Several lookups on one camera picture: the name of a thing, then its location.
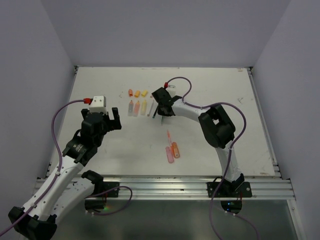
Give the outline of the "white marker with peach tip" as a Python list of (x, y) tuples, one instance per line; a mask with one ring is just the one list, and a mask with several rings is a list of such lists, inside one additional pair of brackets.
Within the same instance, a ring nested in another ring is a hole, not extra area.
[(134, 111), (134, 103), (133, 101), (131, 100), (128, 104), (128, 112), (127, 112), (127, 115), (129, 117), (131, 117), (133, 115), (133, 111)]

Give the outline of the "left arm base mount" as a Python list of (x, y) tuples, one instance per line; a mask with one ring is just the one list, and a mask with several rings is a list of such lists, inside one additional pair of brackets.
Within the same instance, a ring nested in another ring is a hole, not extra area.
[[(103, 210), (106, 211), (108, 210), (108, 208), (106, 207), (105, 203), (107, 202), (107, 196), (108, 196), (108, 193), (112, 192), (112, 191), (116, 191), (116, 195), (118, 195), (118, 192), (119, 192), (119, 185), (115, 185), (113, 188), (110, 187), (110, 186), (107, 186), (106, 184), (102, 184), (101, 186), (93, 186), (93, 193), (89, 194), (89, 195), (85, 195), (86, 193), (88, 193), (89, 191), (88, 190), (85, 190), (85, 188), (82, 186), (82, 185), (79, 185), (78, 182), (74, 182), (72, 184), (72, 189), (75, 189), (75, 190), (80, 190), (80, 193), (81, 193), (81, 196), (83, 196), (84, 199), (87, 199), (87, 198), (93, 198), (93, 197), (101, 197), (102, 198), (102, 204), (100, 206), (100, 208), (103, 207)], [(90, 214), (92, 216), (110, 216), (110, 215), (113, 215), (113, 214), (116, 214), (118, 212), (121, 211), (121, 209), (118, 209), (116, 211), (113, 211), (113, 212), (101, 212), (99, 209), (98, 209), (98, 205), (87, 205), (85, 204), (85, 211), (86, 213), (88, 213), (88, 211), (90, 211)]]

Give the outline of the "orange marker cap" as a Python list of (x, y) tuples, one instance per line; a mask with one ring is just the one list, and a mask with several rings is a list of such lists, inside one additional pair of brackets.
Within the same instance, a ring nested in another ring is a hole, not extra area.
[(140, 90), (137, 90), (135, 93), (134, 93), (134, 97), (135, 98), (139, 98), (141, 95), (141, 91)]

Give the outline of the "yellow marker cap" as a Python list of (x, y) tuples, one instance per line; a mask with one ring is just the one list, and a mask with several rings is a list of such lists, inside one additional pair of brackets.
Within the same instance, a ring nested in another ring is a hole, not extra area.
[(146, 97), (147, 94), (148, 94), (148, 91), (147, 91), (147, 90), (144, 90), (144, 91), (141, 93), (141, 96), (144, 98), (144, 97)]

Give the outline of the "orange highlighter marker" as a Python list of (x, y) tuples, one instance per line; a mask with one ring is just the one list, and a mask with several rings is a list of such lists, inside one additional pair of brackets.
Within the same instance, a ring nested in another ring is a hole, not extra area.
[(138, 100), (138, 101), (135, 103), (134, 108), (133, 108), (133, 116), (134, 116), (134, 117), (137, 117), (137, 116), (138, 116), (139, 110), (140, 110), (140, 101)]

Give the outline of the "peach marker cap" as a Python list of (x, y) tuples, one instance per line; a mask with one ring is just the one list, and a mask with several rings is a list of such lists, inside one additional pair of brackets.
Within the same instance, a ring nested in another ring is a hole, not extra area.
[(128, 90), (128, 95), (129, 95), (130, 97), (133, 96), (133, 90), (132, 90), (132, 89), (129, 89), (129, 90)]

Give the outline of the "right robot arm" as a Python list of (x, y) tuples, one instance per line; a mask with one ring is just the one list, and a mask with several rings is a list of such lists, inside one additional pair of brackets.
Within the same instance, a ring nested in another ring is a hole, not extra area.
[(171, 96), (164, 87), (154, 91), (152, 96), (158, 104), (159, 115), (185, 117), (200, 124), (205, 140), (215, 148), (221, 165), (221, 183), (215, 190), (219, 194), (235, 196), (241, 190), (245, 178), (234, 153), (236, 127), (222, 104), (194, 106), (185, 103), (181, 96)]

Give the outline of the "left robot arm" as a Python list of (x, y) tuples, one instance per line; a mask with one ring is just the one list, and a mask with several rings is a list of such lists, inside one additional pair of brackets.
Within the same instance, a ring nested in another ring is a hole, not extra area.
[(58, 222), (80, 201), (87, 197), (101, 197), (114, 190), (105, 188), (103, 177), (92, 171), (85, 171), (71, 188), (73, 178), (88, 164), (104, 136), (122, 128), (119, 111), (112, 108), (113, 119), (108, 112), (95, 108), (82, 109), (81, 128), (58, 153), (59, 162), (38, 191), (22, 206), (13, 207), (8, 213), (13, 228), (28, 240), (50, 240), (55, 234)]

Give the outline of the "green clear pen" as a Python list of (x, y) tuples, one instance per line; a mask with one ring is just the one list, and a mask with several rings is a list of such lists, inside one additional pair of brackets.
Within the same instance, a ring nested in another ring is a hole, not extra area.
[(154, 113), (153, 113), (153, 116), (152, 116), (153, 119), (156, 117), (157, 112), (158, 112), (158, 106), (156, 107), (156, 109), (155, 109), (155, 111), (154, 111)]

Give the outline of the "yellow highlighter marker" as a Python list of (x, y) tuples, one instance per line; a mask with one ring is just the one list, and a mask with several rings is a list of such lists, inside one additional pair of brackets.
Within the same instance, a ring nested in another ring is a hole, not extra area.
[(146, 115), (147, 104), (148, 104), (148, 103), (147, 103), (146, 100), (144, 100), (144, 101), (142, 102), (141, 110), (140, 110), (140, 115), (141, 115), (141, 116), (145, 116), (145, 115)]

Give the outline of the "white pen with tan cap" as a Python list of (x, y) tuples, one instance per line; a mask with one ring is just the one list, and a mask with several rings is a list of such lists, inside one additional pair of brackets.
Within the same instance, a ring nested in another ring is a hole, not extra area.
[(147, 117), (149, 117), (151, 115), (153, 107), (154, 107), (154, 100), (152, 100), (152, 102), (150, 104), (149, 110), (147, 112)]

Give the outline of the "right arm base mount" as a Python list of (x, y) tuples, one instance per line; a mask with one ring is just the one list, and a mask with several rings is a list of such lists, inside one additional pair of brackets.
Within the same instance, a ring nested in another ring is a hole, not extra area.
[(252, 197), (251, 185), (247, 181), (245, 181), (236, 190), (231, 190), (225, 183), (223, 183), (215, 195), (215, 198), (226, 199), (220, 200), (220, 205), (224, 211), (232, 214), (240, 213), (243, 207), (243, 199)]

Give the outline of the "thin orange pen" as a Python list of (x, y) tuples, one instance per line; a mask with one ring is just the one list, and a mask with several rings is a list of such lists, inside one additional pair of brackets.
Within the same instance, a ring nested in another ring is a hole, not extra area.
[(166, 133), (167, 133), (167, 138), (168, 138), (169, 146), (172, 148), (172, 147), (173, 147), (173, 143), (172, 143), (170, 131), (167, 130)]

